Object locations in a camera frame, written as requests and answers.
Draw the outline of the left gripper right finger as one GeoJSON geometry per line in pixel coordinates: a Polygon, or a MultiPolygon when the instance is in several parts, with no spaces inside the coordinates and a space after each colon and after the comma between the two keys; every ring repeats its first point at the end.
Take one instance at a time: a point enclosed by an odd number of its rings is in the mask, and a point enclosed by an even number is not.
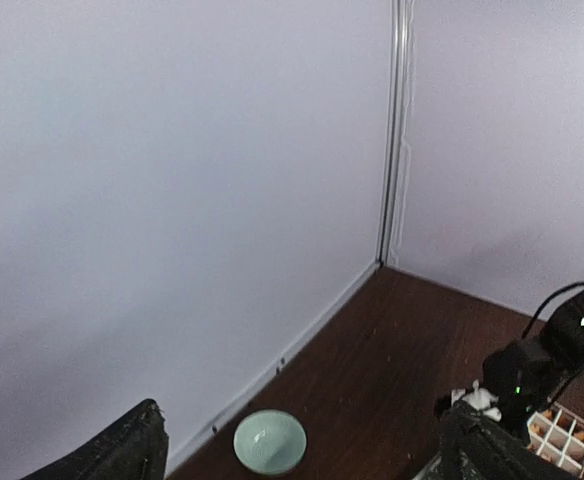
{"type": "Polygon", "coordinates": [[[530,452],[522,441],[463,400],[441,421],[439,451],[417,479],[573,479],[566,470],[530,452]]]}

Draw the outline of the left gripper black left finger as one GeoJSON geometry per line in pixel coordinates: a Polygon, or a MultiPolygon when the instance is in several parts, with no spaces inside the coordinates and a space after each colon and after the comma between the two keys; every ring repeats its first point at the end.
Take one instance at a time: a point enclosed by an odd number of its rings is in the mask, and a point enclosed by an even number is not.
{"type": "Polygon", "coordinates": [[[66,456],[24,480],[165,478],[169,437],[153,399],[145,399],[66,456]]]}

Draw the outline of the white divided cookie tin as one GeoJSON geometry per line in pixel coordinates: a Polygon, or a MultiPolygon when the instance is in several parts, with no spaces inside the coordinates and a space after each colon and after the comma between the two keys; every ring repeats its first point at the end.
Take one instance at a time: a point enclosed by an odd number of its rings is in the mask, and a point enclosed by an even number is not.
{"type": "Polygon", "coordinates": [[[578,479],[584,476],[584,419],[560,404],[527,421],[528,450],[578,479]]]}

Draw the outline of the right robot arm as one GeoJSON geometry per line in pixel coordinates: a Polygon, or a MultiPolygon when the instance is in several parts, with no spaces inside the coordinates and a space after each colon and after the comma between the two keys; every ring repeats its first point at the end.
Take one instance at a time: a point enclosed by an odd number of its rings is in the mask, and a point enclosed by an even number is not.
{"type": "Polygon", "coordinates": [[[584,281],[550,294],[521,337],[483,361],[482,386],[497,397],[499,424],[524,438],[535,412],[551,406],[584,373],[584,281]]]}

